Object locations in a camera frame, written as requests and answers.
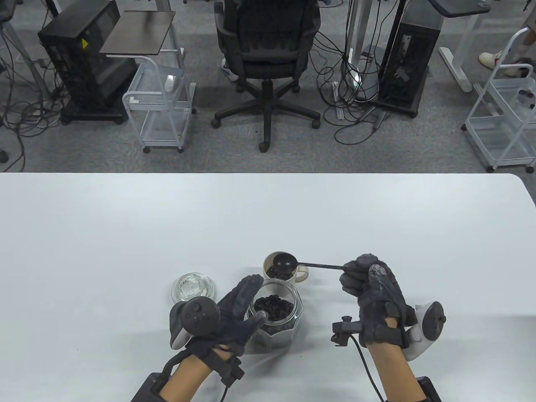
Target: chair base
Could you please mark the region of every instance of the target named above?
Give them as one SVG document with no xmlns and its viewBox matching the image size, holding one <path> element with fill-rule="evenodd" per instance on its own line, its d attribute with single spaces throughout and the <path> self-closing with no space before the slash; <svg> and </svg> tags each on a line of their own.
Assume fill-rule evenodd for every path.
<svg viewBox="0 0 536 402">
<path fill-rule="evenodd" d="M 214 128 L 218 128 L 221 126 L 221 120 L 223 118 L 234 116 L 245 111 L 262 112 L 264 115 L 264 140 L 259 143 L 259 151 L 263 153 L 268 151 L 270 148 L 272 135 L 272 112 L 274 110 L 284 110 L 311 118 L 312 128 L 318 129 L 320 127 L 320 113 L 314 110 L 303 108 L 301 106 L 293 105 L 290 102 L 280 99 L 290 90 L 295 93 L 300 91 L 300 84 L 297 80 L 284 84 L 275 90 L 273 88 L 272 80 L 269 79 L 263 80 L 261 88 L 257 88 L 249 82 L 241 80 L 237 84 L 237 91 L 243 92 L 243 90 L 248 91 L 255 97 L 255 99 L 217 112 L 214 115 L 214 120 L 212 120 L 210 124 Z"/>
</svg>

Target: coffee beans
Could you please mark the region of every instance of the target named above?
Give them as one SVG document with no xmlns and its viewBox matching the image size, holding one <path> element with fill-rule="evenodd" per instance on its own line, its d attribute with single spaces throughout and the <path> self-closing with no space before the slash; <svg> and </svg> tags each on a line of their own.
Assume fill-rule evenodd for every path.
<svg viewBox="0 0 536 402">
<path fill-rule="evenodd" d="M 276 267 L 271 266 L 266 271 L 266 275 L 268 275 L 270 278 L 289 280 L 294 274 L 292 272 L 279 272 L 278 270 L 276 270 Z"/>
<path fill-rule="evenodd" d="M 287 318 L 294 309 L 292 303 L 280 298 L 277 294 L 258 298 L 253 307 L 255 311 L 266 311 L 269 321 L 281 321 Z"/>
</svg>

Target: black computer case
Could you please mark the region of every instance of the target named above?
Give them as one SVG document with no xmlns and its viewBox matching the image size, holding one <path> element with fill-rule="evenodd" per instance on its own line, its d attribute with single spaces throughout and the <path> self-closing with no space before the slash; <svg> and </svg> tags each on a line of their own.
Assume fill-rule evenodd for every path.
<svg viewBox="0 0 536 402">
<path fill-rule="evenodd" d="M 115 0 L 77 0 L 38 33 L 78 108 L 107 110 L 117 104 L 136 73 L 134 60 L 99 53 L 119 18 Z"/>
<path fill-rule="evenodd" d="M 408 3 L 385 68 L 378 103 L 416 114 L 442 26 L 443 16 L 428 0 Z"/>
</svg>

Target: white shoe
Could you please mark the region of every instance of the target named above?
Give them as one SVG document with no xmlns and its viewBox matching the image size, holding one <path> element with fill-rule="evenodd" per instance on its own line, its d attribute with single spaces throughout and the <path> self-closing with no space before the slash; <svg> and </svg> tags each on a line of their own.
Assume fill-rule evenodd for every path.
<svg viewBox="0 0 536 402">
<path fill-rule="evenodd" d="M 495 54 L 484 52 L 484 53 L 481 53 L 480 56 L 478 56 L 478 61 L 484 67 L 487 67 L 490 70 L 493 70 L 495 66 L 497 65 L 497 63 L 499 62 L 499 60 L 501 59 L 501 56 L 502 56 L 502 51 L 495 53 Z M 518 75 L 518 73 L 519 73 L 519 69 L 516 69 L 515 67 L 510 67 L 504 70 L 504 75 L 508 77 L 515 77 L 516 75 Z"/>
<path fill-rule="evenodd" d="M 227 62 L 225 61 L 225 57 L 221 61 L 221 70 L 227 76 L 227 78 L 229 78 L 229 81 L 231 81 L 232 83 L 235 83 L 238 81 L 238 76 L 235 73 L 233 73 L 229 69 L 229 67 L 227 67 Z"/>
<path fill-rule="evenodd" d="M 489 68 L 490 70 L 493 70 L 497 63 L 499 62 L 500 58 L 502 56 L 502 51 L 492 54 L 492 53 L 481 53 L 480 56 L 478 56 L 478 61 L 480 64 L 482 64 L 484 67 Z"/>
</svg>

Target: glove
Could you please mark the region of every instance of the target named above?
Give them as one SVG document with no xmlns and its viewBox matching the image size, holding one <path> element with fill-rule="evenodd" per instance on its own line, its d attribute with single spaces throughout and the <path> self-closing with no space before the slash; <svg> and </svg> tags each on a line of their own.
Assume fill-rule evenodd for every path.
<svg viewBox="0 0 536 402">
<path fill-rule="evenodd" d="M 409 339 L 404 327 L 415 325 L 417 318 L 415 310 L 406 304 L 391 269 L 372 254 L 364 254 L 345 267 L 340 282 L 345 292 L 358 298 L 363 325 L 360 344 L 365 347 L 368 342 L 387 342 L 407 348 Z M 387 326 L 387 317 L 397 320 L 397 329 Z"/>
<path fill-rule="evenodd" d="M 226 345 L 235 356 L 242 356 L 248 340 L 267 319 L 266 313 L 259 311 L 244 321 L 246 311 L 263 282 L 261 275 L 250 275 L 242 279 L 218 303 L 220 309 L 218 329 L 208 335 L 192 338 L 187 343 L 186 350 L 203 360 L 213 348 Z"/>
<path fill-rule="evenodd" d="M 370 290 L 369 269 L 372 265 L 379 265 L 385 269 L 388 280 L 392 283 L 393 287 L 401 294 L 400 286 L 395 278 L 393 271 L 383 261 L 379 260 L 373 254 L 363 254 L 357 259 L 350 261 L 344 266 L 346 267 L 344 273 L 340 277 L 340 283 L 343 286 L 343 290 L 358 298 L 358 304 L 360 299 Z M 406 321 L 402 323 L 404 327 L 413 326 L 417 323 L 417 317 L 415 316 L 415 309 L 406 305 Z"/>
</svg>

